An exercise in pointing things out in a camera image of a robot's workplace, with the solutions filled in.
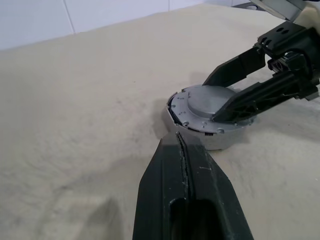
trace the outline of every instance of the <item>circular lid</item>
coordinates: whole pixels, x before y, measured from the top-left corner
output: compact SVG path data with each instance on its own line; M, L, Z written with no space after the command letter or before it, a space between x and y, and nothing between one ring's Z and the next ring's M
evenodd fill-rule
M213 115L234 94L232 89L222 86L191 86L174 95L169 107L184 127L203 133L223 134L252 123L251 119L237 123L213 121Z
M235 94L222 86L201 86L188 89L187 106L191 112L202 118L212 118L214 114Z

